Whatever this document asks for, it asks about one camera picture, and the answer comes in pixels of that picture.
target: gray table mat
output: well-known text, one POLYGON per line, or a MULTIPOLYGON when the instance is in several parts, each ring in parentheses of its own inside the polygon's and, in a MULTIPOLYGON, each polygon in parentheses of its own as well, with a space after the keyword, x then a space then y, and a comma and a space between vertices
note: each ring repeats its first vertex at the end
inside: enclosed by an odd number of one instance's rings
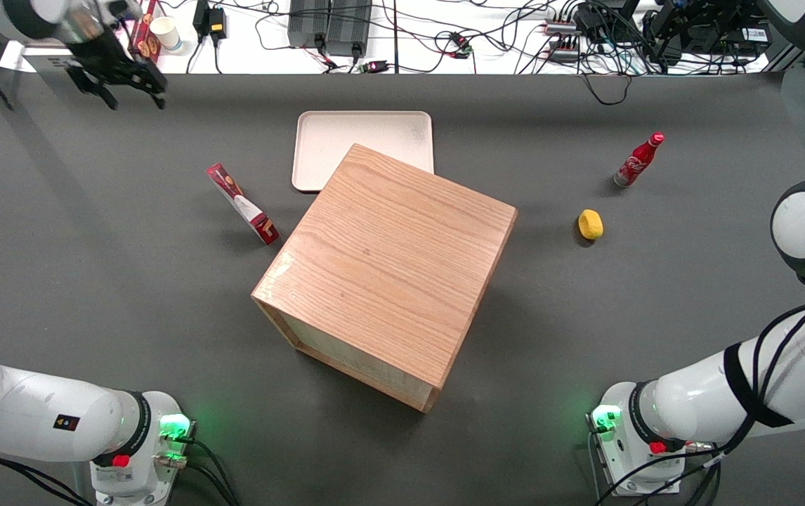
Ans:
MULTIPOLYGON (((592 504, 582 416, 605 388, 805 301, 768 236, 805 179, 779 77, 637 79, 615 107, 575 77, 172 77, 162 112, 0 84, 17 105, 0 104, 0 364, 174 395, 245 505, 592 504), (204 169, 225 164, 287 236, 314 198, 290 185, 312 109, 426 111, 437 174, 521 213, 427 416, 295 352, 249 300, 277 248, 204 169), (615 191, 656 129, 653 166, 615 191), (606 225, 592 247, 573 236, 585 208, 606 225)), ((55 500, 0 469, 0 504, 55 500)), ((206 500, 182 475, 172 504, 206 500)), ((805 432, 745 442, 718 504, 805 504, 805 432)))

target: label sticker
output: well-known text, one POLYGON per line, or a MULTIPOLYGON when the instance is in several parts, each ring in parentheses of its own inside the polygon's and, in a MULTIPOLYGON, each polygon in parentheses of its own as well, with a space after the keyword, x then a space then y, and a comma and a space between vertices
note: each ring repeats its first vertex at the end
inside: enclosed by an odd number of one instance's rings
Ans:
POLYGON ((768 41, 768 32, 765 32, 763 29, 760 28, 743 28, 742 29, 743 38, 747 41, 752 42, 767 42, 768 41))
POLYGON ((108 484, 123 484, 125 481, 133 481, 133 470, 130 467, 97 467, 97 481, 108 484))
POLYGON ((59 416, 56 416, 56 421, 53 422, 53 429, 69 430, 69 432, 75 432, 75 430, 78 430, 78 422, 81 422, 81 419, 79 419, 79 417, 61 414, 59 416))

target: paper cup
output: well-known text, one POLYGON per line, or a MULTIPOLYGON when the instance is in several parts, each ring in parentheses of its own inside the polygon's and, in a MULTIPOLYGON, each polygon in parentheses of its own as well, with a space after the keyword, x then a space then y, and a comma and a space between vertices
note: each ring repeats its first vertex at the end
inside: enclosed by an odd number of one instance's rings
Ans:
POLYGON ((156 18, 150 23, 150 32, 159 39, 165 51, 177 51, 181 48, 181 36, 178 35, 178 27, 175 20, 168 16, 156 18))

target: red bottle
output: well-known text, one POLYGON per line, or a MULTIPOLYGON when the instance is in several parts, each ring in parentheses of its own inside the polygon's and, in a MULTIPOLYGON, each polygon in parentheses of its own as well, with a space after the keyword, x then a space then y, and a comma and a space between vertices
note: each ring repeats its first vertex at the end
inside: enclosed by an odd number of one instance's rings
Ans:
POLYGON ((621 169, 615 172, 615 185, 621 186, 622 188, 633 185, 637 177, 640 176, 640 173, 646 170, 646 167, 649 167, 650 163, 653 163, 655 150, 662 145, 664 141, 665 134, 657 131, 649 138, 649 141, 637 147, 637 149, 631 153, 631 156, 627 158, 623 166, 621 166, 621 169))

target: red and white box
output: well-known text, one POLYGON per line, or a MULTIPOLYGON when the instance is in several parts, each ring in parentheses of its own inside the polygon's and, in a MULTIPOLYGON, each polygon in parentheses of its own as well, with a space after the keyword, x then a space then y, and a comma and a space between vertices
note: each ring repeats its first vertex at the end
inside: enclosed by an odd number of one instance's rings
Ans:
POLYGON ((159 0, 149 0, 149 3, 141 2, 141 6, 146 5, 146 12, 140 20, 133 24, 131 30, 131 45, 129 52, 135 58, 141 56, 146 60, 156 63, 159 61, 159 52, 162 50, 162 45, 159 44, 159 39, 150 32, 150 23, 152 20, 165 16, 162 6, 159 5, 159 0))
POLYGON ((235 210, 243 217, 252 230, 258 233, 258 236, 264 241, 265 244, 271 244, 277 240, 277 228, 271 222, 271 218, 265 215, 265 212, 256 207, 255 204, 243 195, 243 190, 237 185, 233 177, 227 173, 222 164, 216 163, 206 170, 212 182, 218 186, 222 191, 222 195, 231 202, 235 210))

